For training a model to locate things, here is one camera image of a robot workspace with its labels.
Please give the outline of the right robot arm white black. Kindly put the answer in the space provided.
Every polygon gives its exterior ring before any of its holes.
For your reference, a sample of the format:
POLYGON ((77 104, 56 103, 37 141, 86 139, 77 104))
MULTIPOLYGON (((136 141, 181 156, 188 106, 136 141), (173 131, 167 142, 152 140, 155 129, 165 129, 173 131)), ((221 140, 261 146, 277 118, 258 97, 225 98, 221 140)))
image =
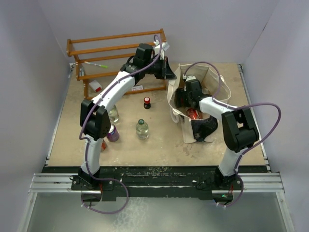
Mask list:
POLYGON ((175 91, 175 106, 192 108, 209 114, 212 119, 221 120, 226 150, 216 169, 214 182, 218 188, 226 189, 237 177, 242 156, 259 139, 250 109, 238 109, 204 94, 201 83, 196 79, 186 81, 183 88, 175 91))

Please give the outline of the cream canvas tote bag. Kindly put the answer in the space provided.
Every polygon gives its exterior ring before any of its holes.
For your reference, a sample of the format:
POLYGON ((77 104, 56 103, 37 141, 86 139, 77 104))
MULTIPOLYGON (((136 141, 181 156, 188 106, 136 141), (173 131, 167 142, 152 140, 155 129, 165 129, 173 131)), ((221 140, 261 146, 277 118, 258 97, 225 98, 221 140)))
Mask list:
POLYGON ((170 115, 172 120, 177 124, 180 123, 183 141, 186 144, 195 142, 213 141, 211 134, 218 128, 218 120, 209 114, 199 112, 201 119, 191 120, 186 111, 188 107, 176 108, 174 104, 175 92, 179 88, 184 88, 183 74, 194 75, 201 83, 204 94, 214 94, 219 85, 217 71, 208 64, 197 64, 189 68, 189 64, 178 64, 174 74, 177 79, 170 80, 167 92, 167 101, 169 103, 170 115))

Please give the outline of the clear bottle green cap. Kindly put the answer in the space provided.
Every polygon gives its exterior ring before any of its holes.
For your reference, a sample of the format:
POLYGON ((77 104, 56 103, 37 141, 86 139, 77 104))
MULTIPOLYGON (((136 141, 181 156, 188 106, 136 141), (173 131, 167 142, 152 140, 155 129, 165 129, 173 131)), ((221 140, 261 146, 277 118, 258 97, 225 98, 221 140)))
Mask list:
POLYGON ((108 113, 110 122, 116 123, 119 120, 119 113, 116 105, 114 105, 108 113))
POLYGON ((136 135, 139 139, 145 140, 148 138, 149 132, 149 126, 148 124, 143 120, 139 119, 136 124, 136 135))

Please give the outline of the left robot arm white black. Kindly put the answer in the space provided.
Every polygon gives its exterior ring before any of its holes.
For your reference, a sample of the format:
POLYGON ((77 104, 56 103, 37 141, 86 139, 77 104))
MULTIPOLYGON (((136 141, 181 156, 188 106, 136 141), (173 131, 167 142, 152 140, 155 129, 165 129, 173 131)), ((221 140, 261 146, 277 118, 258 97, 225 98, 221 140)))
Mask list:
POLYGON ((78 175, 88 189, 99 185, 99 157, 103 139, 108 135, 111 121, 108 113, 121 97, 134 87, 147 74, 157 79, 174 80, 168 58, 164 52, 169 48, 167 42, 155 41, 155 46, 141 43, 135 55, 131 56, 121 67, 113 81, 92 100, 81 103, 79 138, 85 141, 84 162, 78 175))

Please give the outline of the red can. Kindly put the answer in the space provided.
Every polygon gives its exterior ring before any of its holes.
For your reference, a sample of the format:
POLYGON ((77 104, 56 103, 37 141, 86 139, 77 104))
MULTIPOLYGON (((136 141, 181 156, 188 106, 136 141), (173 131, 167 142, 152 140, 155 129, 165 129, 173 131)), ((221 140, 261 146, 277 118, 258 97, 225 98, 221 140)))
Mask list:
POLYGON ((107 148, 107 144, 106 144, 105 140, 102 140, 102 143, 101 143, 101 152, 104 151, 106 148, 107 148))
POLYGON ((199 112, 196 109, 193 108, 189 108, 186 111, 186 115, 191 119, 191 120, 197 120, 197 119, 201 119, 201 116, 199 114, 199 112))

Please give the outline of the purple soda can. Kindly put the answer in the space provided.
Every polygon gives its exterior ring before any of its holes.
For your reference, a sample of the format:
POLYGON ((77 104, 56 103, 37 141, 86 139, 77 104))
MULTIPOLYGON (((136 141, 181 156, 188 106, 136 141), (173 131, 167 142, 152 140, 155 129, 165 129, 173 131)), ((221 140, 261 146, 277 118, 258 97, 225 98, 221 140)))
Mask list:
POLYGON ((120 135, 114 124, 111 124, 110 130, 107 134, 107 139, 110 142, 116 142, 119 139, 120 135))

